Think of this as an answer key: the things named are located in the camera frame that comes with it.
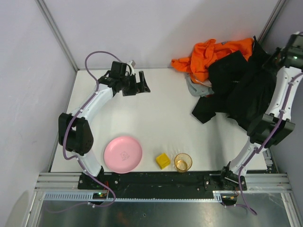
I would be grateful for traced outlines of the black cloth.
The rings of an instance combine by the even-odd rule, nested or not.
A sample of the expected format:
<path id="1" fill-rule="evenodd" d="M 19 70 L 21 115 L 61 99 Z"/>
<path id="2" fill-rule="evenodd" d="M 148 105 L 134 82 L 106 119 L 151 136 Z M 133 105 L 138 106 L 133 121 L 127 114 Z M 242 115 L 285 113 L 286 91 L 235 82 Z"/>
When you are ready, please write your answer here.
<path id="1" fill-rule="evenodd" d="M 248 50 L 237 50 L 209 66 L 208 78 L 214 94 L 199 98 L 192 111 L 201 123 L 210 121 L 216 113 L 225 113 L 247 130 L 267 110 L 276 79 L 263 68 L 269 55 L 257 39 L 248 42 Z"/>

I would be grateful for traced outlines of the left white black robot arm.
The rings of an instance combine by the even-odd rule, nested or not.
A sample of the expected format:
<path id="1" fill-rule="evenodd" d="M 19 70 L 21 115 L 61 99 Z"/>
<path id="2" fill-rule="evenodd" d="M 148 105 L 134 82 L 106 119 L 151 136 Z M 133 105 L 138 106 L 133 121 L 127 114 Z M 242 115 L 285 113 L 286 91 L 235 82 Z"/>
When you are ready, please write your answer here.
<path id="1" fill-rule="evenodd" d="M 139 93 L 150 93 L 144 72 L 139 71 L 140 81 L 136 81 L 136 73 L 115 74 L 109 70 L 97 80 L 90 96 L 71 113 L 62 113 L 58 118 L 59 144 L 62 146 L 66 160 L 76 159 L 83 172 L 96 177 L 102 166 L 92 151 L 94 143 L 90 123 L 101 108 L 118 92 L 123 96 L 134 96 Z"/>

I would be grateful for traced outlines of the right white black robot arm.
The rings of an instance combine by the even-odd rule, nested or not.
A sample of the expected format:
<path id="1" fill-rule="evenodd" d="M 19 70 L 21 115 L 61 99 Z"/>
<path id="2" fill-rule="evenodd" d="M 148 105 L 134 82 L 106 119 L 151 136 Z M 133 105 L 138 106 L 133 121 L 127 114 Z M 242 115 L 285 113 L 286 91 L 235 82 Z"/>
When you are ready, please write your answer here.
<path id="1" fill-rule="evenodd" d="M 292 34 L 286 46 L 277 49 L 270 62 L 278 68 L 271 102 L 265 113 L 252 122 L 247 131 L 248 140 L 241 152 L 222 169 L 219 186 L 223 190 L 241 188 L 246 183 L 247 164 L 294 130 L 291 109 L 296 90 L 303 79 L 302 32 Z"/>

